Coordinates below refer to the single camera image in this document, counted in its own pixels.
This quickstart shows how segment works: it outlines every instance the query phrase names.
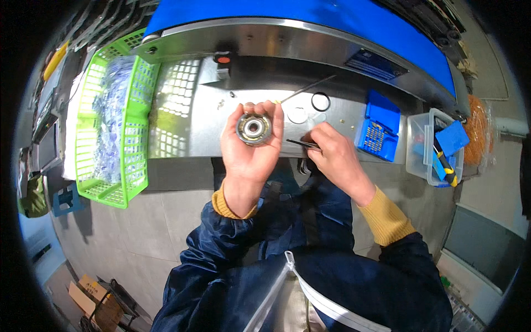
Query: yellow sweater cuff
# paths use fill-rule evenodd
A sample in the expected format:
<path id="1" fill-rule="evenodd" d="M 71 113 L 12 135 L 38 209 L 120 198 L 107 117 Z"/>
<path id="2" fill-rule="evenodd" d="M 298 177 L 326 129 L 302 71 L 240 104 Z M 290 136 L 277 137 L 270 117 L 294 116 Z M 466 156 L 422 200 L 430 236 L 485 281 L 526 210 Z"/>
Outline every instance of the yellow sweater cuff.
<path id="1" fill-rule="evenodd" d="M 369 205 L 358 208 L 379 245 L 389 245 L 416 232 L 406 215 L 378 187 Z"/>
<path id="2" fill-rule="evenodd" d="M 225 196 L 223 194 L 223 184 L 225 183 L 225 180 L 221 183 L 221 187 L 218 191 L 215 191 L 212 194 L 212 206 L 214 207 L 214 211 L 216 211 L 218 214 L 222 215 L 223 217 L 231 218 L 231 219 L 249 219 L 253 217 L 256 212 L 258 211 L 258 204 L 255 204 L 255 206 L 249 211 L 249 213 L 243 217 L 240 218 L 236 216 L 227 206 L 227 202 L 225 201 Z"/>

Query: white zipper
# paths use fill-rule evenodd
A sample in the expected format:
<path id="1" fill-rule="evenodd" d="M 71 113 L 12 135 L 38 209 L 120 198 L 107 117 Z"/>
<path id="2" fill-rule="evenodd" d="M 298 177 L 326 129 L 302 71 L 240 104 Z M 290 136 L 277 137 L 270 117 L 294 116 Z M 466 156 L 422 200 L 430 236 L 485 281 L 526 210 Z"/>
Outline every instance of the white zipper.
<path id="1" fill-rule="evenodd" d="M 291 251 L 285 251 L 284 255 L 286 256 L 287 263 L 284 265 L 284 268 L 280 272 L 280 275 L 277 277 L 277 280 L 275 280 L 275 283 L 271 287 L 271 290 L 265 297 L 265 299 L 262 301 L 258 309 L 254 312 L 253 317 L 251 317 L 251 320 L 249 323 L 247 323 L 247 326 L 243 330 L 244 332 L 258 332 L 262 328 L 262 325 L 269 314 L 269 311 L 271 310 L 271 307 L 273 306 L 273 303 L 275 302 L 275 299 L 278 296 L 278 293 L 282 289 L 282 286 L 284 284 L 284 281 L 286 280 L 286 277 L 290 271 L 295 268 L 295 259 L 293 258 L 293 253 Z"/>
<path id="2" fill-rule="evenodd" d="M 258 309 L 255 311 L 253 317 L 247 324 L 244 329 L 244 332 L 253 331 L 258 332 L 262 328 L 262 324 L 265 321 L 271 307 L 282 288 L 284 280 L 290 271 L 293 271 L 297 276 L 299 283 L 301 285 L 304 295 L 308 298 L 308 301 L 312 303 L 314 308 L 320 310 L 322 313 L 328 317 L 336 320 L 343 325 L 346 325 L 350 328 L 358 330 L 359 332 L 390 332 L 391 329 L 375 323 L 371 320 L 363 318 L 362 316 L 355 314 L 348 309 L 342 307 L 336 302 L 324 297 L 318 291 L 316 291 L 312 286 L 310 286 L 304 279 L 299 275 L 295 269 L 295 258 L 293 253 L 289 250 L 284 252 L 286 256 L 286 265 L 280 272 L 280 275 L 277 277 L 277 280 L 273 284 L 273 287 L 269 291 L 268 295 L 262 301 Z"/>

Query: bearing inner ring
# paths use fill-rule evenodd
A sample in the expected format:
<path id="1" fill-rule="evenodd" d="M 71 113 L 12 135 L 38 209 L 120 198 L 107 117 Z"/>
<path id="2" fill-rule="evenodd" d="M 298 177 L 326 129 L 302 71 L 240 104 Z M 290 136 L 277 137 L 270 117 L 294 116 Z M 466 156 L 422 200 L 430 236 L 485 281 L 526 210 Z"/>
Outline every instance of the bearing inner ring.
<path id="1" fill-rule="evenodd" d="M 252 118 L 244 124 L 243 131 L 248 137 L 259 137 L 263 134 L 264 131 L 263 122 L 258 119 Z"/>

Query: finger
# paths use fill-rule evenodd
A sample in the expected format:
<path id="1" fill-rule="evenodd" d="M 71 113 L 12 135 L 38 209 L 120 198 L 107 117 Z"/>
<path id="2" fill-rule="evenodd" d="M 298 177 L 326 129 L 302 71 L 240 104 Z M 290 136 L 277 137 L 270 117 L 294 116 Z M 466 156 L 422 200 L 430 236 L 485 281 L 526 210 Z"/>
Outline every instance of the finger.
<path id="1" fill-rule="evenodd" d="M 303 142 L 308 142 L 308 143 L 315 143 L 313 140 L 312 140 L 312 135 L 311 135 L 311 131 L 308 131 L 306 134 L 304 134 L 304 136 L 302 136 L 301 138 L 301 141 Z"/>
<path id="2" fill-rule="evenodd" d="M 269 118 L 274 118 L 275 116 L 275 105 L 270 101 L 266 100 L 263 102 L 265 113 L 269 116 Z"/>
<path id="3" fill-rule="evenodd" d="M 243 115 L 243 105 L 238 104 L 236 110 L 229 115 L 227 119 L 227 124 L 225 125 L 224 133 L 226 132 L 236 132 L 236 124 L 238 123 L 239 118 Z"/>
<path id="4" fill-rule="evenodd" d="M 312 129 L 310 132 L 310 138 L 319 145 L 321 149 L 327 146 L 327 144 L 332 140 L 327 133 L 325 133 L 321 128 Z"/>
<path id="5" fill-rule="evenodd" d="M 282 141 L 282 136 L 284 135 L 284 111 L 282 110 L 281 104 L 273 104 L 273 136 Z"/>
<path id="6" fill-rule="evenodd" d="M 341 135 L 332 125 L 328 122 L 321 122 L 317 126 L 317 128 L 320 128 L 322 131 L 324 131 L 328 136 L 330 137 L 336 137 L 337 135 Z"/>
<path id="7" fill-rule="evenodd" d="M 245 105 L 243 106 L 243 111 L 245 112 L 245 114 L 254 113 L 254 103 L 245 103 Z"/>
<path id="8" fill-rule="evenodd" d="M 314 149 L 308 149 L 308 157 L 315 163 L 317 168 L 321 169 L 321 165 L 324 163 L 323 153 Z"/>
<path id="9" fill-rule="evenodd" d="M 265 114 L 266 109 L 264 108 L 264 103 L 258 103 L 254 106 L 254 112 L 256 114 Z"/>

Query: tiled floor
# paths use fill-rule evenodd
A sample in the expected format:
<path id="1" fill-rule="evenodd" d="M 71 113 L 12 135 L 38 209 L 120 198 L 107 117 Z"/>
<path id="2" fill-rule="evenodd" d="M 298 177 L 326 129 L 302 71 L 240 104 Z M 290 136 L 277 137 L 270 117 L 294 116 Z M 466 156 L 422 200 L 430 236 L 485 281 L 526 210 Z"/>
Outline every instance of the tiled floor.
<path id="1" fill-rule="evenodd" d="M 204 175 L 211 177 L 211 167 L 198 164 Z M 432 188 L 425 180 L 407 174 L 404 166 L 362 164 L 372 181 L 411 218 L 430 251 L 437 253 L 452 219 L 453 190 Z M 307 176 L 295 174 L 295 178 L 302 184 Z M 199 225 L 201 209 L 212 192 L 144 191 L 126 210 L 85 201 L 84 211 L 54 219 L 54 227 L 78 276 L 86 273 L 93 278 L 115 278 L 145 310 L 144 318 L 149 322 L 162 305 L 168 273 L 179 265 L 186 236 Z M 354 251 L 377 259 L 380 248 L 374 244 L 367 223 L 355 206 L 353 213 Z"/>

